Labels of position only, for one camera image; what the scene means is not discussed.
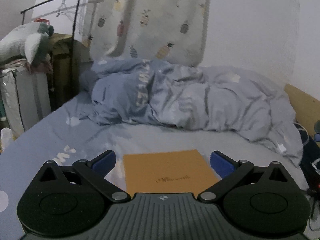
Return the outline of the wooden headboard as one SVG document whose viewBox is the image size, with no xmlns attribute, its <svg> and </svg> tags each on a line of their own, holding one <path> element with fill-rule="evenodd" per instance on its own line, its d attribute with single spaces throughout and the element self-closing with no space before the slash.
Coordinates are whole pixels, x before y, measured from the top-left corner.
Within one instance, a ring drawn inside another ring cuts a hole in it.
<svg viewBox="0 0 320 240">
<path fill-rule="evenodd" d="M 297 122 L 304 126 L 310 135 L 314 135 L 315 123 L 320 118 L 319 101 L 290 84 L 285 86 L 285 92 L 296 112 Z"/>
</svg>

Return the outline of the dark printed pillow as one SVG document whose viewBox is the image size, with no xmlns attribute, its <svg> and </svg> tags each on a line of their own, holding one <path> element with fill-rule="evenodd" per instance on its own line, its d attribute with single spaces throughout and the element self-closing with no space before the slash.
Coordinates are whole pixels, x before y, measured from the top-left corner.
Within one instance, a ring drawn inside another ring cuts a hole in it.
<svg viewBox="0 0 320 240">
<path fill-rule="evenodd" d="M 299 129 L 299 132 L 303 143 L 303 157 L 299 166 L 309 188 L 316 191 L 319 190 L 319 146 L 305 130 Z"/>
</svg>

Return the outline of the brown cardboard box lid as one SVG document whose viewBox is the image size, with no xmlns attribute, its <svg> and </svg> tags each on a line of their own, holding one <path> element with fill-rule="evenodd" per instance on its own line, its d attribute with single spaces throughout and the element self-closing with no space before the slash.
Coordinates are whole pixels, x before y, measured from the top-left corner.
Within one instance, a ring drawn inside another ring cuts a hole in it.
<svg viewBox="0 0 320 240">
<path fill-rule="evenodd" d="M 127 154 L 123 157 L 126 190 L 135 193 L 193 193 L 220 179 L 198 150 Z"/>
</svg>

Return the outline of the grey blue duvet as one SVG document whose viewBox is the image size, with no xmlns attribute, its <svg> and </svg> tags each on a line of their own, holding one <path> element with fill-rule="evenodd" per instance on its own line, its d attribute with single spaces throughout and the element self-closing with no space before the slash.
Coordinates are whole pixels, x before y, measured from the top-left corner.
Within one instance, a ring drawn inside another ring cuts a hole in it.
<svg viewBox="0 0 320 240">
<path fill-rule="evenodd" d="M 233 131 L 294 165 L 303 156 L 288 95 L 251 70 L 187 67 L 160 60 L 101 60 L 80 75 L 80 86 L 91 100 L 84 115 L 97 124 Z M 286 152 L 280 152 L 278 144 Z"/>
</svg>

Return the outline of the white green plush toy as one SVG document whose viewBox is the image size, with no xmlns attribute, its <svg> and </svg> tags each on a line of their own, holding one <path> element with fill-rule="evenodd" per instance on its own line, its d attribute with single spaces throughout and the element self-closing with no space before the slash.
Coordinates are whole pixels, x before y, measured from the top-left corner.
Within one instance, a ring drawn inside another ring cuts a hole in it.
<svg viewBox="0 0 320 240">
<path fill-rule="evenodd" d="M 35 65 L 45 61 L 53 33 L 54 27 L 43 22 L 16 27 L 1 40 L 1 64 L 16 59 L 26 59 L 29 64 Z"/>
</svg>

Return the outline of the pineapple print curtain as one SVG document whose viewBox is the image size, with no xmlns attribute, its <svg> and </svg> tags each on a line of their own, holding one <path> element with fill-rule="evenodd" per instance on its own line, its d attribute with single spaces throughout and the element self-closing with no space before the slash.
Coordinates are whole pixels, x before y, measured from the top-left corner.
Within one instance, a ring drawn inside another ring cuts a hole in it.
<svg viewBox="0 0 320 240">
<path fill-rule="evenodd" d="M 88 0 L 82 42 L 91 59 L 203 59 L 210 0 Z"/>
</svg>

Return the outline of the silver grey storage bag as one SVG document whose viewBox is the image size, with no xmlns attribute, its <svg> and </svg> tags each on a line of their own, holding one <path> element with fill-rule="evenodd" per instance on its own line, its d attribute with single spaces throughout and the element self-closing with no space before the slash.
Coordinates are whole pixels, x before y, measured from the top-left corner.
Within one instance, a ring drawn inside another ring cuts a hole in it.
<svg viewBox="0 0 320 240">
<path fill-rule="evenodd" d="M 15 137 L 22 135 L 52 112 L 45 73 L 30 74 L 24 67 L 2 70 L 1 96 Z"/>
</svg>

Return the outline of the black clothes rack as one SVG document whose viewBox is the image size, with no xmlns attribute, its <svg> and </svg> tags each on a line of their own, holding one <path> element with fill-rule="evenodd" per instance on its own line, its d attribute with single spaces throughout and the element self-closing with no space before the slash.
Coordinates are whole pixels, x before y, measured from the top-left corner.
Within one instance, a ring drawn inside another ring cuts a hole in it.
<svg viewBox="0 0 320 240">
<path fill-rule="evenodd" d="M 20 12 L 22 23 L 25 21 L 26 12 L 52 1 L 55 0 L 47 0 L 22 10 Z M 71 35 L 53 33 L 49 38 L 50 62 L 53 66 L 53 74 L 48 74 L 47 79 L 52 110 L 58 109 L 79 93 L 80 57 L 84 56 L 87 48 L 82 42 L 75 39 L 75 32 L 78 25 L 77 19 L 80 16 L 79 8 L 85 5 L 86 3 L 81 4 L 80 0 L 77 0 L 74 6 Z"/>
</svg>

